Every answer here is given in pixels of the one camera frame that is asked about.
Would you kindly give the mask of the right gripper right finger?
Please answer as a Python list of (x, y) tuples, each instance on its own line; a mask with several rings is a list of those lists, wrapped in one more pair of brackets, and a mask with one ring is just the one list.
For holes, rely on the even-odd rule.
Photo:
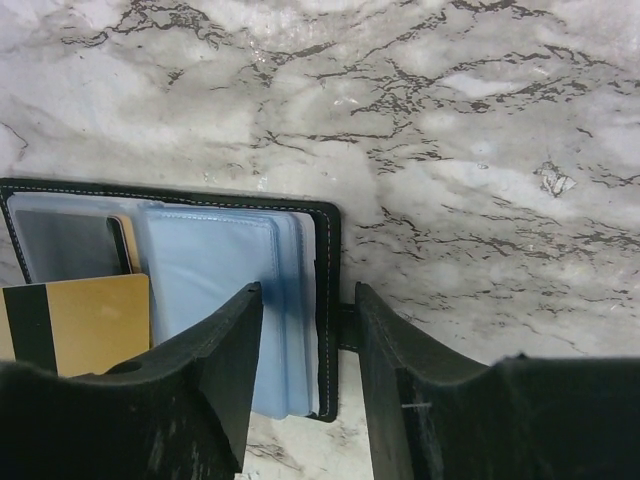
[(378, 479), (635, 479), (635, 358), (474, 361), (355, 290)]

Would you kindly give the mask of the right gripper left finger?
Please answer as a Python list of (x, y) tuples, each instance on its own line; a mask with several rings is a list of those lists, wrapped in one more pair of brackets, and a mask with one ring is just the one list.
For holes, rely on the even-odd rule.
[(102, 375), (1, 365), (5, 479), (231, 479), (243, 467), (261, 325), (250, 283)]

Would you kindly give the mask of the black leather card holder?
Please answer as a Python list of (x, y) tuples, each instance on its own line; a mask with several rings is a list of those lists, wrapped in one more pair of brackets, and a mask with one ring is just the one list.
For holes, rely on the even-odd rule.
[(341, 214), (328, 202), (5, 178), (1, 210), (24, 278), (19, 210), (131, 218), (162, 343), (243, 285), (263, 289), (253, 409), (330, 422), (338, 412)]

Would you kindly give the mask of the orange credit card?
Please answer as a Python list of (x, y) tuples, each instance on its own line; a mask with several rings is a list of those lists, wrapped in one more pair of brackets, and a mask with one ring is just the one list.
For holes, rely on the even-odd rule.
[(141, 273), (140, 256), (131, 218), (125, 215), (111, 215), (108, 217), (108, 223), (114, 232), (120, 263), (129, 273)]

